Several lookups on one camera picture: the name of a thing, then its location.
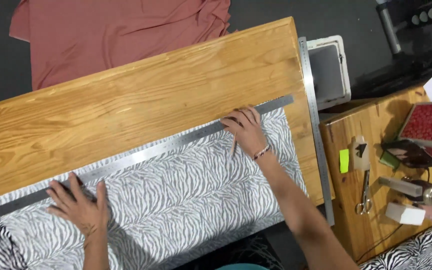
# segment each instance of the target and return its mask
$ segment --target white foam block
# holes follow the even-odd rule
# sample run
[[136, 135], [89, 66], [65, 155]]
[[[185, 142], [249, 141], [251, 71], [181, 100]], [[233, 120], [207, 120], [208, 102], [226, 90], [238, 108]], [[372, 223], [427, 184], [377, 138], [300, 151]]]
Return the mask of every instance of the white foam block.
[[423, 224], [425, 210], [412, 205], [402, 205], [390, 202], [386, 208], [386, 217], [400, 223], [410, 225]]

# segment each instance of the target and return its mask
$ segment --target finger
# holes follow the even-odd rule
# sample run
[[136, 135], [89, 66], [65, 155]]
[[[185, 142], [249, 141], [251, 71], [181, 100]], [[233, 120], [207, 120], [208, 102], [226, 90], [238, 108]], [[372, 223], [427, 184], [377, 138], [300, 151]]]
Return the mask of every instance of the finger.
[[255, 125], [255, 124], [256, 124], [256, 118], [255, 118], [255, 116], [253, 115], [253, 112], [252, 112], [252, 111], [250, 111], [250, 110], [248, 110], [248, 109], [246, 109], [246, 108], [240, 109], [239, 111], [240, 111], [241, 113], [243, 113], [243, 114], [246, 116], [246, 118], [248, 118], [249, 122], [250, 122], [252, 125]]
[[57, 216], [57, 217], [60, 217], [62, 219], [69, 221], [68, 215], [63, 210], [61, 210], [61, 208], [56, 207], [54, 205], [51, 205], [50, 207], [46, 208], [46, 212], [48, 212], [51, 215], [54, 215], [54, 216]]
[[81, 190], [78, 178], [76, 177], [76, 174], [74, 172], [69, 173], [69, 186], [71, 187], [71, 192], [76, 198], [76, 201], [83, 201], [88, 199]]
[[234, 110], [234, 111], [230, 112], [228, 114], [228, 116], [236, 118], [236, 120], [238, 120], [243, 125], [243, 127], [247, 127], [247, 126], [251, 125], [251, 123], [249, 122], [249, 120], [246, 117], [246, 115], [244, 115], [239, 110]]
[[63, 211], [68, 211], [69, 208], [66, 204], [63, 203], [63, 201], [60, 199], [60, 197], [52, 190], [51, 188], [46, 190], [46, 193], [53, 199], [54, 203], [56, 203], [57, 207], [61, 208]]
[[99, 210], [104, 210], [108, 207], [106, 203], [106, 184], [104, 181], [100, 181], [96, 186], [96, 196], [97, 196], [97, 207]]
[[64, 190], [63, 185], [61, 185], [58, 181], [53, 180], [49, 182], [49, 186], [54, 189], [63, 204], [67, 205], [68, 207], [71, 207], [75, 204], [75, 200], [66, 190]]
[[233, 135], [238, 132], [238, 131], [242, 131], [243, 127], [241, 127], [237, 122], [228, 119], [228, 118], [221, 118], [219, 120], [221, 122], [221, 124], [226, 125], [227, 127], [225, 127], [225, 131], [229, 131], [231, 132]]
[[258, 113], [258, 111], [253, 106], [248, 106], [248, 110], [251, 111], [251, 113], [254, 115], [254, 119], [256, 120], [257, 124], [261, 124], [261, 115]]

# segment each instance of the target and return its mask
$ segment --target human arm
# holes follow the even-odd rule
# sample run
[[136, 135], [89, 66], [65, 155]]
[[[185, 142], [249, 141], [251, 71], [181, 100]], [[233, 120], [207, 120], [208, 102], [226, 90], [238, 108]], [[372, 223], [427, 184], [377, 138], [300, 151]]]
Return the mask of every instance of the human arm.
[[[221, 119], [226, 131], [250, 157], [264, 149], [266, 138], [261, 130], [261, 117], [248, 107], [233, 111]], [[304, 252], [309, 268], [356, 270], [356, 263], [338, 242], [325, 218], [303, 191], [291, 180], [272, 152], [266, 152], [255, 162], [266, 177], [278, 201], [285, 222]]]
[[103, 181], [96, 187], [97, 201], [92, 202], [82, 192], [74, 173], [69, 174], [69, 185], [73, 196], [57, 181], [51, 181], [47, 193], [56, 205], [48, 213], [72, 222], [84, 235], [83, 270], [109, 270], [108, 221], [106, 185]]

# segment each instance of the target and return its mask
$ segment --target black floor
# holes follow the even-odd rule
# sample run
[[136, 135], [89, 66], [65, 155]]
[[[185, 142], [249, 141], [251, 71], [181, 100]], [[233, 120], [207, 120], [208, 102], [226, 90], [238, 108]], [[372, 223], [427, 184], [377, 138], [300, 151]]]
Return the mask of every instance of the black floor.
[[[19, 0], [0, 1], [0, 101], [31, 89], [29, 44], [8, 36]], [[230, 31], [293, 16], [308, 40], [341, 35], [350, 82], [391, 64], [391, 53], [374, 0], [233, 0]]]

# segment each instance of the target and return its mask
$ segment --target scissors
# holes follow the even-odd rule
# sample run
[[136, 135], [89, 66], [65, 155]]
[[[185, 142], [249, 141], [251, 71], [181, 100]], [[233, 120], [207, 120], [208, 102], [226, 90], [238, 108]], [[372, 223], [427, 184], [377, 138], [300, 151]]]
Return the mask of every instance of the scissors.
[[364, 171], [364, 186], [363, 195], [361, 197], [361, 202], [356, 205], [354, 209], [356, 214], [363, 215], [369, 213], [373, 207], [373, 201], [368, 198], [369, 195], [369, 169]]

